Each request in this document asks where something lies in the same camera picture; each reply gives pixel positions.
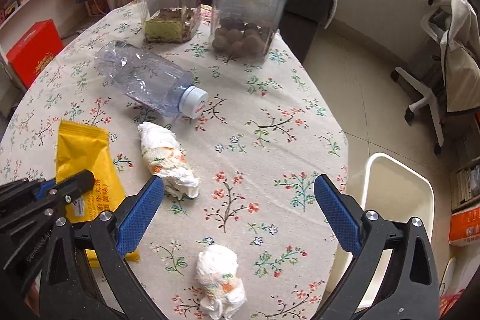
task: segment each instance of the plastic bottle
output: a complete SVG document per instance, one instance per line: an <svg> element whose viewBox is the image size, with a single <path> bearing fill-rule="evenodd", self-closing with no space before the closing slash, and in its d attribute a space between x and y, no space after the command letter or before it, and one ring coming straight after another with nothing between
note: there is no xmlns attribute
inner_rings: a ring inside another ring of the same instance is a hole
<svg viewBox="0 0 480 320"><path fill-rule="evenodd" d="M153 52L115 40L97 52L95 61L124 95L166 117L197 118L205 108L208 94L192 84L192 73Z"/></svg>

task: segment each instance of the chair caster wheel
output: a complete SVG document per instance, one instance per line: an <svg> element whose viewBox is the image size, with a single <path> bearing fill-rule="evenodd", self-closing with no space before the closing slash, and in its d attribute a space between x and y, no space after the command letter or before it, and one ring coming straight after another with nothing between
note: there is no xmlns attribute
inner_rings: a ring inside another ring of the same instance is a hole
<svg viewBox="0 0 480 320"><path fill-rule="evenodd" d="M399 75L399 73L396 70L393 70L392 73L390 74L390 77L392 78L392 80L394 82L397 82L398 81L398 75Z"/></svg>
<svg viewBox="0 0 480 320"><path fill-rule="evenodd" d="M413 121L414 118L415 118L415 113L412 112L409 107L407 107L404 115L404 119L407 122L407 124L410 125L410 123Z"/></svg>
<svg viewBox="0 0 480 320"><path fill-rule="evenodd" d="M437 156L440 155L440 153L442 152L442 148L440 147L440 144L438 144L438 142L435 144L433 150L434 154Z"/></svg>

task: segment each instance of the orange box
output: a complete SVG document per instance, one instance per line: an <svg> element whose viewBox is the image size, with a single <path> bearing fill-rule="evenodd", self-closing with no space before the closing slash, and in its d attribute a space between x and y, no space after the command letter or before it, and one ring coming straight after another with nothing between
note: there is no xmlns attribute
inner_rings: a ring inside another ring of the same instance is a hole
<svg viewBox="0 0 480 320"><path fill-rule="evenodd" d="M7 59L25 87L60 53L63 44L51 19L35 22L7 53Z"/></svg>
<svg viewBox="0 0 480 320"><path fill-rule="evenodd" d="M462 247L480 240L480 205L452 214L448 243Z"/></svg>

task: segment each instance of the white bottle cap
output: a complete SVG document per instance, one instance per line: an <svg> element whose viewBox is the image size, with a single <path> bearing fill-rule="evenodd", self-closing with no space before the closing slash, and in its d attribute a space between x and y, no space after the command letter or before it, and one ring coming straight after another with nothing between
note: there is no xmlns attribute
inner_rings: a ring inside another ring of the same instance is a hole
<svg viewBox="0 0 480 320"><path fill-rule="evenodd" d="M180 98L179 110L190 118L202 114L208 100L208 93L201 88L190 86Z"/></svg>

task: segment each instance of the jar with brown balls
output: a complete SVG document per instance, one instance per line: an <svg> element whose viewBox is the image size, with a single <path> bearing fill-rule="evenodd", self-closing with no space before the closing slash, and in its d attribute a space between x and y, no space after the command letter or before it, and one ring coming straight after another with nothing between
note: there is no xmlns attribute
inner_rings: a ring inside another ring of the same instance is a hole
<svg viewBox="0 0 480 320"><path fill-rule="evenodd" d="M213 0L210 42L215 53L264 60L287 0Z"/></svg>

